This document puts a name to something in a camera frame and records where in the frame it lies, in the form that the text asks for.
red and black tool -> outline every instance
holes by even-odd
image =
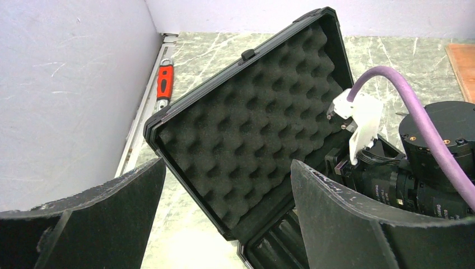
[[[171,59],[165,58],[160,62],[157,82],[157,102],[160,110],[170,103],[173,91],[173,62]]]

black foam padding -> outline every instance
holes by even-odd
[[[234,228],[339,130],[325,116],[342,92],[318,22],[227,80],[159,131],[199,195]]]

red tool handle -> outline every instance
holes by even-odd
[[[157,101],[166,99],[170,101],[173,89],[173,64],[166,64],[159,68],[157,86]]]

wooden board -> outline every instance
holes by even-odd
[[[475,103],[475,45],[449,44],[446,51],[465,101]]]

white connector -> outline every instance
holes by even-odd
[[[333,99],[327,116],[338,114],[343,119],[352,118],[350,125],[356,125],[356,129],[350,138],[350,162],[356,165],[358,160],[356,153],[366,148],[373,147],[374,140],[378,137],[379,122],[383,114],[383,103],[378,99],[359,93],[353,102],[347,101],[351,89],[347,89]]]

